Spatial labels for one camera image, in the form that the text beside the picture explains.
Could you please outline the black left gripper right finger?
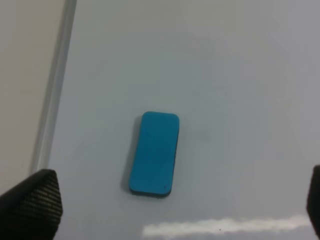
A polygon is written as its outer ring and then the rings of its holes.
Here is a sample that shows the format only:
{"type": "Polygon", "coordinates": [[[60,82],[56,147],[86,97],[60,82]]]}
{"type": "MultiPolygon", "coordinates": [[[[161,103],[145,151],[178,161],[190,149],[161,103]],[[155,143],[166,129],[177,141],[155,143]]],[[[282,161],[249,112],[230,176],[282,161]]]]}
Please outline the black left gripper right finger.
{"type": "Polygon", "coordinates": [[[320,166],[313,168],[309,191],[307,196],[306,210],[318,239],[320,239],[320,166]]]}

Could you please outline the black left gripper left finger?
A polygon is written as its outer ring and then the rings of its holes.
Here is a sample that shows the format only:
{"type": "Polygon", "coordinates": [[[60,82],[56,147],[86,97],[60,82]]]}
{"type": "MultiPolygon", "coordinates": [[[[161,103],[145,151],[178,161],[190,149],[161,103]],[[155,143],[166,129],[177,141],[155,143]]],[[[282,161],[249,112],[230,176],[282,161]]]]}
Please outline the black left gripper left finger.
{"type": "Polygon", "coordinates": [[[57,173],[42,169],[0,196],[0,238],[52,240],[62,215],[57,173]]]}

